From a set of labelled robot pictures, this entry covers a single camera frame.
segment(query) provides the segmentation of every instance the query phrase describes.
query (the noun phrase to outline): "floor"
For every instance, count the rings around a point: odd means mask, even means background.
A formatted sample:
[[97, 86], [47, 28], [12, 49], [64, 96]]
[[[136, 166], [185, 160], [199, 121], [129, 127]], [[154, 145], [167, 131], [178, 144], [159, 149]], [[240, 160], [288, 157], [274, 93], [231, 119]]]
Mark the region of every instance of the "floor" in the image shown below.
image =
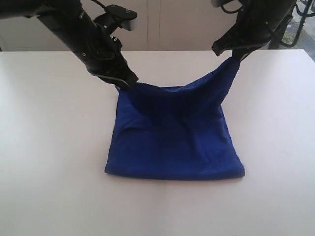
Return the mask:
[[[299, 5], [300, 10], [303, 11], [305, 5], [301, 1], [298, 1], [297, 4]], [[293, 12], [293, 20], [287, 26], [286, 32], [283, 36], [283, 41], [285, 43], [291, 43], [293, 41], [300, 21], [301, 17], [297, 14], [295, 9]], [[311, 17], [306, 20], [300, 39], [294, 49], [304, 49], [315, 61], [315, 17]]]

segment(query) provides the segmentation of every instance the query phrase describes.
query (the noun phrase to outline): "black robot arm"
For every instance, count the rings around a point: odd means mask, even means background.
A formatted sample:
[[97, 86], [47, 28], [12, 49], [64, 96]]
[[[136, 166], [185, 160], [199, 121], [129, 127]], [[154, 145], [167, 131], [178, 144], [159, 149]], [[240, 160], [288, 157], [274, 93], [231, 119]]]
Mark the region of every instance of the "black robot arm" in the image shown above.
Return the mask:
[[128, 90], [138, 78], [121, 54], [122, 44], [111, 34], [118, 27], [132, 30], [137, 13], [110, 5], [94, 21], [80, 0], [0, 0], [0, 19], [37, 17], [103, 81]]

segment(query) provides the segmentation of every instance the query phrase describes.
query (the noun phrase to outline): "table surface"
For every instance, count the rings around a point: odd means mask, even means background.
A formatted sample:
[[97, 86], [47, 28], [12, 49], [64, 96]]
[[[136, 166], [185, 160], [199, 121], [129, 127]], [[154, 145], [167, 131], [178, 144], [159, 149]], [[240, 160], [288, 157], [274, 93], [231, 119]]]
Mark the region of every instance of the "table surface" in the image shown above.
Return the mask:
[[[141, 81], [178, 86], [228, 54], [126, 52]], [[315, 63], [258, 51], [223, 103], [242, 179], [104, 173], [117, 92], [69, 52], [0, 54], [3, 236], [313, 236]]]

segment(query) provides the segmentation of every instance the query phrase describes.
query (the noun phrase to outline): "blue cloth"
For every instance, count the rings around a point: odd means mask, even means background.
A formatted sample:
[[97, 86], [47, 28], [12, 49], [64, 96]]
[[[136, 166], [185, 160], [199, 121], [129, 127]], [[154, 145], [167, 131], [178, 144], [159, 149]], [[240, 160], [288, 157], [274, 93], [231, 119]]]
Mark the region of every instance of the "blue cloth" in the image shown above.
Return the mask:
[[221, 108], [239, 66], [229, 58], [183, 87], [137, 83], [119, 91], [105, 172], [172, 180], [243, 177]]

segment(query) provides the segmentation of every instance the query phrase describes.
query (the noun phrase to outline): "white wall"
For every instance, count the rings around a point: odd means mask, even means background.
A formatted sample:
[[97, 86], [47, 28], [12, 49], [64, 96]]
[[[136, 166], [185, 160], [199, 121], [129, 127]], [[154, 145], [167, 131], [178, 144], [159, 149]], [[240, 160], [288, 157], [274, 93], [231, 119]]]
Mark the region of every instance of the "white wall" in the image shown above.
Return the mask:
[[[125, 51], [209, 50], [234, 23], [236, 15], [213, 8], [210, 0], [100, 0], [138, 12], [138, 28], [115, 31]], [[92, 18], [103, 10], [81, 0]], [[228, 6], [235, 9], [238, 2]], [[0, 46], [4, 51], [63, 51], [63, 45], [36, 18], [0, 21]]]

